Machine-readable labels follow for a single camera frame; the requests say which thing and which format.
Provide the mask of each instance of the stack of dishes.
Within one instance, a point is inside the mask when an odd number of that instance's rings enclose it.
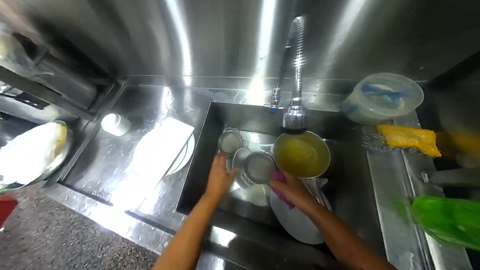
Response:
[[[187,164],[187,162],[190,160],[194,150],[195,150],[195,137],[192,134],[188,139],[187,143],[183,146],[182,150],[180,151],[180,154],[175,158],[175,161],[173,161],[172,165],[170,166],[170,168],[168,169],[165,175],[171,175],[180,171],[180,169],[183,168]]]

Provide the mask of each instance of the faucet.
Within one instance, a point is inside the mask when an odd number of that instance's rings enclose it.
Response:
[[[305,26],[305,16],[299,16],[293,19],[290,27],[290,33],[285,45],[285,52],[283,54],[282,64],[280,65],[280,73],[276,79],[276,87],[270,98],[269,107],[272,111],[276,111],[279,108],[280,103],[280,89],[283,86],[283,77],[285,72],[291,63],[292,47],[295,45],[295,58],[293,60],[293,66],[295,68],[295,85],[292,91],[292,99],[286,109],[284,109],[282,128],[285,133],[301,134],[307,130],[306,117],[308,109],[302,105],[301,102],[301,71],[304,64],[303,58],[303,35]]]

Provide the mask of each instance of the yellow sponge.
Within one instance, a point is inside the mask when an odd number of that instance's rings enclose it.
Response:
[[[416,147],[425,155],[441,157],[435,132],[407,126],[381,124],[377,126],[390,147]]]

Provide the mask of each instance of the plastic container lid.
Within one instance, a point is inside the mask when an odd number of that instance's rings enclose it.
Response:
[[[353,91],[363,107],[388,117],[408,114],[423,102],[423,90],[417,83],[391,73],[370,75]]]

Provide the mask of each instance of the sink basin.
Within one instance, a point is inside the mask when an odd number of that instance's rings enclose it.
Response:
[[[282,110],[272,113],[262,106],[212,102],[177,211],[189,214],[202,196],[211,162],[217,153],[217,139],[226,127],[240,130],[250,147],[268,145],[281,135],[282,115]],[[361,146],[360,126],[339,112],[319,110],[309,111],[307,125],[310,131],[326,139],[331,151],[331,165],[321,177],[328,179],[323,192],[333,212],[377,252],[384,254],[367,155]],[[232,194],[221,202],[210,224],[270,249],[312,254],[321,251],[331,255],[325,243],[307,245],[295,240],[283,229],[269,206],[260,207]]]

